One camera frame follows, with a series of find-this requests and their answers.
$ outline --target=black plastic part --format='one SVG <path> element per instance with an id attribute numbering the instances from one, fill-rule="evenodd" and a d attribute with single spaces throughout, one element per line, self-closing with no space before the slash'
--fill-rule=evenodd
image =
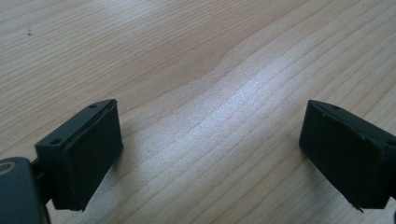
<path id="1" fill-rule="evenodd" d="M 0 161 L 0 223 L 50 223 L 30 162 L 25 158 Z"/>
<path id="2" fill-rule="evenodd" d="M 116 100 L 87 106 L 38 142 L 40 166 L 53 178 L 55 208 L 84 210 L 122 148 Z"/>
<path id="3" fill-rule="evenodd" d="M 384 208 L 395 195 L 396 137 L 344 109 L 309 101 L 300 146 L 356 208 Z"/>

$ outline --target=wooden surface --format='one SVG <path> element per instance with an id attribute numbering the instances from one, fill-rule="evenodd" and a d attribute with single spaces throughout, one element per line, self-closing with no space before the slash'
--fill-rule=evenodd
<path id="1" fill-rule="evenodd" d="M 394 0 L 3 0 L 0 158 L 119 101 L 125 149 L 53 223 L 392 223 L 298 146 L 306 102 L 396 134 Z"/>

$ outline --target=screw hole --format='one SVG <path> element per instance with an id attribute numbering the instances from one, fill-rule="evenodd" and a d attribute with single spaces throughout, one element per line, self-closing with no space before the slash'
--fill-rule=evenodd
<path id="1" fill-rule="evenodd" d="M 396 141 L 388 141 L 387 143 L 393 147 L 396 147 Z"/>
<path id="2" fill-rule="evenodd" d="M 62 142 L 62 140 L 59 139 L 59 138 L 57 138 L 57 139 L 53 139 L 53 140 L 50 141 L 49 143 L 50 143 L 51 145 L 56 145 L 56 144 L 58 144 L 58 143 L 60 143 L 60 142 Z"/>

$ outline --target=light wood tabletop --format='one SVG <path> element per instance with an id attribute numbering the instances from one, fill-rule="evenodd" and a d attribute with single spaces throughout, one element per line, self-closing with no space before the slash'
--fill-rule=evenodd
<path id="1" fill-rule="evenodd" d="M 394 0 L 3 0 L 0 97 L 0 159 L 29 160 L 118 100 L 122 155 L 53 223 L 393 223 L 298 139 L 309 99 L 396 134 Z"/>

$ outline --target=wooden table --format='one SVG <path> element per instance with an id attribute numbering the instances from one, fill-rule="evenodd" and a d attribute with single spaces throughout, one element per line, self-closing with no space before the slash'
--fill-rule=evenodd
<path id="1" fill-rule="evenodd" d="M 3 0 L 0 158 L 119 101 L 125 148 L 53 223 L 393 223 L 300 150 L 309 99 L 396 134 L 394 0 Z"/>

